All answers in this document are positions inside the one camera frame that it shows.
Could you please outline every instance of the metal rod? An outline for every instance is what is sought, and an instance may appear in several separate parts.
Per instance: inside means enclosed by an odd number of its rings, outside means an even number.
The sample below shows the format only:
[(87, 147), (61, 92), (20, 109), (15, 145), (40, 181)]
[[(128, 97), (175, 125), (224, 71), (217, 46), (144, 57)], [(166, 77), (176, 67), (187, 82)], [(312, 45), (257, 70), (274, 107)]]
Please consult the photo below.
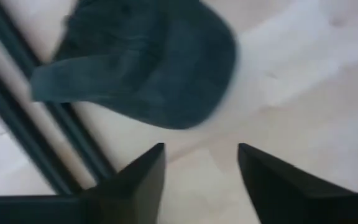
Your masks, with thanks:
[(57, 194), (76, 194), (82, 191), (1, 80), (0, 117)]
[[(41, 62), (1, 6), (0, 41), (27, 79), (30, 78), (34, 68), (39, 66)], [(96, 182), (109, 179), (116, 174), (70, 104), (46, 103), (45, 105)]]

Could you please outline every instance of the floor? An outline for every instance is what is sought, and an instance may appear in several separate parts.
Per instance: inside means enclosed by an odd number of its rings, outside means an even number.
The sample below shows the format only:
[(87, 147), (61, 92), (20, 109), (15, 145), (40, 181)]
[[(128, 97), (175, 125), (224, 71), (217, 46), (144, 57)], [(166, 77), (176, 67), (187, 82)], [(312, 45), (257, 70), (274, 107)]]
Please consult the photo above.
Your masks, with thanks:
[[(1, 0), (45, 62), (75, 0)], [(117, 169), (157, 142), (168, 167), (160, 223), (258, 223), (242, 186), (236, 145), (246, 142), (358, 191), (358, 1), (205, 0), (236, 33), (231, 87), (202, 125), (171, 131), (90, 103), (75, 105)], [(93, 179), (0, 48), (0, 75), (83, 187)], [(0, 124), (0, 195), (52, 194)]]

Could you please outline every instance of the denim cap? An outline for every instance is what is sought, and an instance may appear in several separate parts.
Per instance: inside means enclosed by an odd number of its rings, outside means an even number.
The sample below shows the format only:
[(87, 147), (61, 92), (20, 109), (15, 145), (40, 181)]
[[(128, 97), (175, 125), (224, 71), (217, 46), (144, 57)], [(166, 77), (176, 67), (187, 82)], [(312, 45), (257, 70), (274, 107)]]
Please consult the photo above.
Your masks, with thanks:
[(235, 41), (195, 0), (82, 0), (52, 63), (35, 69), (35, 101), (89, 101), (168, 129), (217, 107), (232, 77)]

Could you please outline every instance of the gray cap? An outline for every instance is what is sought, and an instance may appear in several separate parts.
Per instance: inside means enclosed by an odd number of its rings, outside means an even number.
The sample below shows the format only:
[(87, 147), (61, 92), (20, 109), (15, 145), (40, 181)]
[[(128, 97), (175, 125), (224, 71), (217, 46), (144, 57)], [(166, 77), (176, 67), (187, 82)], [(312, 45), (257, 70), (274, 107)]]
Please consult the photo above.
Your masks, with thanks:
[(82, 0), (55, 60), (31, 78), (35, 101), (89, 101), (170, 129), (200, 124), (232, 76), (235, 41), (195, 0)]

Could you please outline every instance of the white floor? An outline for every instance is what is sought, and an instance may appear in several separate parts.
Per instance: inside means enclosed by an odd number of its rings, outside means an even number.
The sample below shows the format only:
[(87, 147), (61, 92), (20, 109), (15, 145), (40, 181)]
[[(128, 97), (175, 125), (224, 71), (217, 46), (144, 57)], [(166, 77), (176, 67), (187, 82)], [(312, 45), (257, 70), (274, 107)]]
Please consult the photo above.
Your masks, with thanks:
[[(46, 62), (75, 0), (2, 0)], [(235, 79), (199, 127), (151, 127), (89, 103), (76, 108), (122, 169), (157, 142), (168, 168), (160, 223), (258, 223), (242, 186), (236, 145), (246, 142), (358, 191), (358, 1), (205, 0), (234, 29)], [(93, 180), (0, 48), (0, 74), (84, 187)], [(52, 194), (0, 126), (0, 195)]]

